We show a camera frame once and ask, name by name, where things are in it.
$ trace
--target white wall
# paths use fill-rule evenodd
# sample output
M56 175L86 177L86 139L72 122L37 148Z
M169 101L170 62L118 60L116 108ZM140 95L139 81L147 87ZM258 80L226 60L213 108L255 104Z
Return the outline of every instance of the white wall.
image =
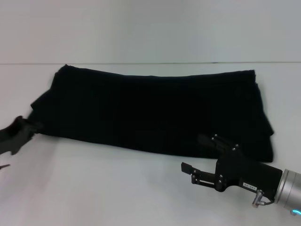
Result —
M301 62L300 6L293 0L1 0L0 128L30 112L64 63L157 76L255 69L275 130L271 165L301 172L301 63L258 63ZM106 64L217 61L256 63ZM37 135L17 155L0 156L0 165L11 164L0 171L0 224L300 225L301 218L277 205L252 208L254 194L244 189L219 193L192 185L183 161L215 169L215 160Z

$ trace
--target black towel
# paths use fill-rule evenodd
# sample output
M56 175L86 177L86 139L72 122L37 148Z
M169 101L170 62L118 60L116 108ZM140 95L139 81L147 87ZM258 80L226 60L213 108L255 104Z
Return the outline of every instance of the black towel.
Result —
M185 77L130 76L65 65L32 104L40 133L153 153L218 158L198 135L241 144L271 162L273 130L254 71Z

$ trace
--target black fabric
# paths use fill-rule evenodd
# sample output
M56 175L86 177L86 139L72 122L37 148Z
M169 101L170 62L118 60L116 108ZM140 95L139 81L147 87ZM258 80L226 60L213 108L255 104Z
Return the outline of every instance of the black fabric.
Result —
M254 71L185 77L129 76L65 65L32 104L42 134L135 150L218 158L198 134L239 143L271 162L273 130Z

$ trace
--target label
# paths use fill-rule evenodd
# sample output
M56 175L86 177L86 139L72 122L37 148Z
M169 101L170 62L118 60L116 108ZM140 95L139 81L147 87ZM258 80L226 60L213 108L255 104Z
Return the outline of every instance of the label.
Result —
M257 187L254 187L254 186L249 185L249 184L247 184L247 183L243 183L243 186L244 186L244 187L247 187L247 188L250 188L250 189L252 189L252 190L254 190L254 191L257 191Z

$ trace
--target robotic arm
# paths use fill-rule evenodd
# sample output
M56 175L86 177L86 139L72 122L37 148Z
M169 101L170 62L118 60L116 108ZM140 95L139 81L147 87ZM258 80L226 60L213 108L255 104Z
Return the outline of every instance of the robotic arm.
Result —
M215 173L200 171L182 163L182 172L191 175L196 185L214 188L223 192L229 186L239 186L256 193L252 206L279 204L292 215L301 215L301 174L268 166L242 156L238 144L233 144L218 135L211 139L199 137L205 145L212 145L222 154L216 162ZM262 201L266 197L270 202Z

